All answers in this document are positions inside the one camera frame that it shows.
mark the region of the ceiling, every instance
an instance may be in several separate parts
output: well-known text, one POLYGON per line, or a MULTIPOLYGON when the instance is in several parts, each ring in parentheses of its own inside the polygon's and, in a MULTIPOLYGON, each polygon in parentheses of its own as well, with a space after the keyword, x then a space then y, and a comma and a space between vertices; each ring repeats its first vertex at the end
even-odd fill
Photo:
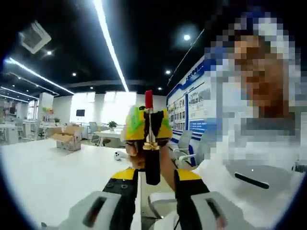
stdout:
MULTIPOLYGON (((46 2, 36 12, 35 19, 51 36, 51 41, 32 54, 17 40, 6 60, 13 58, 41 77, 74 93, 124 91, 93 1, 46 2)), ((238 1, 221 0, 190 0, 188 4, 174 0, 103 0, 103 8, 128 89, 137 93, 153 89, 156 95, 167 95, 201 58, 204 48, 210 47, 216 36, 221 35, 246 6, 238 1), (190 40, 185 40, 184 35, 190 35, 190 40)), ((55 96, 71 95, 10 62, 4 62, 0 83, 4 88, 33 97, 39 97, 41 92, 55 96)), ((31 100, 31 97, 3 88, 0 93, 31 100)))

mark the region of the office chair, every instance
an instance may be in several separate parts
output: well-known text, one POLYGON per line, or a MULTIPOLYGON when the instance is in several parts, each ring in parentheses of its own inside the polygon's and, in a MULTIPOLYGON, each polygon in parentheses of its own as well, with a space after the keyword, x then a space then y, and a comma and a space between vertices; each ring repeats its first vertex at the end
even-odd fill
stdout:
POLYGON ((216 131, 205 131, 201 136, 195 154, 179 157, 179 159, 175 161, 175 165, 180 169, 183 168, 193 169, 193 166, 190 164, 190 161, 188 160, 194 158, 197 167, 204 160, 210 160, 211 148, 215 147, 216 147, 216 131))
POLYGON ((172 160, 176 161, 180 156, 186 156, 189 155, 189 144, 190 140, 192 138, 193 131, 190 130, 184 130, 182 132, 182 135, 179 139, 178 144, 174 142, 169 142, 169 149, 171 150, 169 152, 169 155, 172 160))
POLYGON ((24 137, 24 121, 21 119, 17 119, 16 126, 17 126, 17 131, 18 131, 18 138, 24 137))
MULTIPOLYGON (((100 137, 95 135, 94 133, 99 131, 98 125, 96 122, 90 122, 89 124, 90 124, 90 129, 91 129, 91 134, 92 134, 90 142, 94 143, 97 146, 99 143, 100 137)), ((111 142, 111 140, 104 138, 102 144, 103 146, 105 146, 105 144, 109 142, 111 142)))

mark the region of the white table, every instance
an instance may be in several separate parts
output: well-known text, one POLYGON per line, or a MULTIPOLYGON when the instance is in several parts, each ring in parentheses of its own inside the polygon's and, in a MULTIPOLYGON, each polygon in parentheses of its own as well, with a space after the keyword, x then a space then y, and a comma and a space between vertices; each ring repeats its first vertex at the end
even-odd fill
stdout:
POLYGON ((94 132, 94 134, 99 136, 98 146, 102 146, 104 138, 119 138, 120 139, 121 130, 120 129, 113 130, 113 131, 105 130, 105 131, 100 131, 100 132, 94 132))
POLYGON ((0 124, 0 129, 4 132, 4 140, 8 144, 18 143, 18 127, 14 124, 0 124))
POLYGON ((16 125, 13 125, 13 124, 0 124, 0 128, 17 128, 16 125))
MULTIPOLYGON (((114 160, 115 151, 82 145, 81 150, 69 152, 46 139, 3 146, 1 158, 12 196, 41 228, 41 222, 59 225, 73 205, 93 191, 102 191, 112 175, 131 166, 127 160, 114 160)), ((132 230, 141 229, 140 183, 139 176, 132 230)))

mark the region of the bulletin board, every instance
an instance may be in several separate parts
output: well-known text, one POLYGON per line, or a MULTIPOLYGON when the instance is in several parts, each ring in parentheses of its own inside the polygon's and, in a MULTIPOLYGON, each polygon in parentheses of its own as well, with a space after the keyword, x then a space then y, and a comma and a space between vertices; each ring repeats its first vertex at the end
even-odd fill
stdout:
POLYGON ((186 100, 185 96, 175 101, 174 107, 174 130, 186 129, 186 100))
POLYGON ((210 76, 204 76, 203 83, 188 93, 189 130, 204 133, 216 126, 216 100, 212 93, 210 76))
POLYGON ((168 107, 167 107, 167 114, 168 114, 169 126, 171 126, 171 128, 174 129, 174 119, 175 119, 174 103, 168 105, 168 107))

